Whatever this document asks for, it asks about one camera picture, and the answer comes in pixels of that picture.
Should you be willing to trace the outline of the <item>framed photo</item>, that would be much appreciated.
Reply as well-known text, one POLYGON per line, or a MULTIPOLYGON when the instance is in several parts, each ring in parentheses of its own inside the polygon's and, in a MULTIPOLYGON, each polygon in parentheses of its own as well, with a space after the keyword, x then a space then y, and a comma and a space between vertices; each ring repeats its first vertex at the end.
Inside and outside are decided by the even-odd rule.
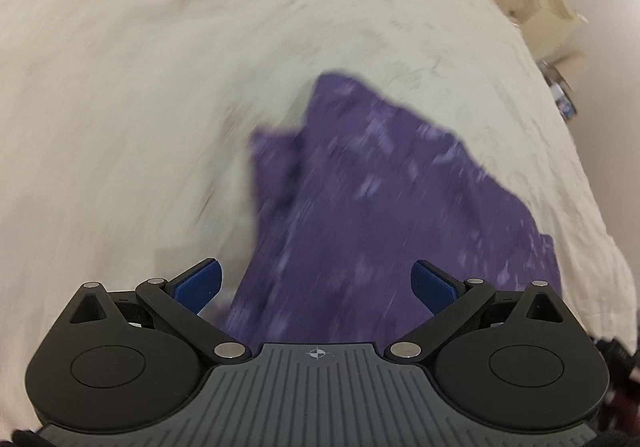
POLYGON ((573 120, 577 114, 577 108, 573 102, 573 90, 563 80, 555 81, 550 85, 550 91, 556 108, 565 122, 573 120))

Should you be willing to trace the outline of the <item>purple patterned garment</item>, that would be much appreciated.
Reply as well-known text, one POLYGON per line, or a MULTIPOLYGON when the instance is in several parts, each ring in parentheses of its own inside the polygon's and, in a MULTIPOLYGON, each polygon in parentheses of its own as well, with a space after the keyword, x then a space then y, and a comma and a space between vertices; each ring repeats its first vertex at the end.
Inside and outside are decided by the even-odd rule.
POLYGON ((385 346, 430 316, 420 259, 501 290, 561 285, 552 239, 454 135, 358 80, 323 74, 303 127, 250 143, 257 245, 224 319, 266 342, 385 346))

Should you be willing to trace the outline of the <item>cream bedspread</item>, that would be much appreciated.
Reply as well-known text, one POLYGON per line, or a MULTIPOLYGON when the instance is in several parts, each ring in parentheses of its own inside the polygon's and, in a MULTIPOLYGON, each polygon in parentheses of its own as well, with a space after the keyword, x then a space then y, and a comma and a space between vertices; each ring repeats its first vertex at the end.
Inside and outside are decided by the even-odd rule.
POLYGON ((518 26, 493 0, 1 0, 1 430, 78 285, 254 249, 247 141, 342 70, 464 141, 553 239, 562 290, 634 344, 637 297, 518 26))

